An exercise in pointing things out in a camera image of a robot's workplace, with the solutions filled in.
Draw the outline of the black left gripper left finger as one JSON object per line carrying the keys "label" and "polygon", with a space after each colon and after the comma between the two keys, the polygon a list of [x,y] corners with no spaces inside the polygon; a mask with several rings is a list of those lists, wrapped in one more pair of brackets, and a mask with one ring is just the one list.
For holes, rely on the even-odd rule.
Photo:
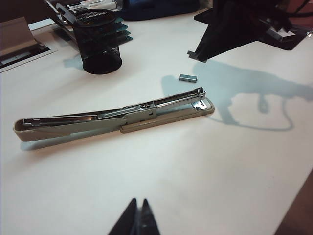
{"label": "black left gripper left finger", "polygon": [[137,212],[137,202],[136,199],[133,198],[108,234],[133,235],[135,231],[136,212]]}

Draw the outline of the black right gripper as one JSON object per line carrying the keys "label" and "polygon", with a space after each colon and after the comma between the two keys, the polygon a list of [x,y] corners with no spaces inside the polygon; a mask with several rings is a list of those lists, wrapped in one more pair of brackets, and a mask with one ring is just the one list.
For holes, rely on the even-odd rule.
{"label": "black right gripper", "polygon": [[280,0],[215,0],[213,7],[194,16],[207,24],[195,50],[195,60],[206,60],[257,41],[273,28],[291,30],[287,13],[278,7]]}

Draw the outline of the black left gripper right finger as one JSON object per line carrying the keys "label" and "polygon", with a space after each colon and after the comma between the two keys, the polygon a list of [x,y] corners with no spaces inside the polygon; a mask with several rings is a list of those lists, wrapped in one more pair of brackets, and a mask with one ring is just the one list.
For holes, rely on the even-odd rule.
{"label": "black left gripper right finger", "polygon": [[141,234],[161,235],[153,211],[147,199],[144,199],[141,208]]}

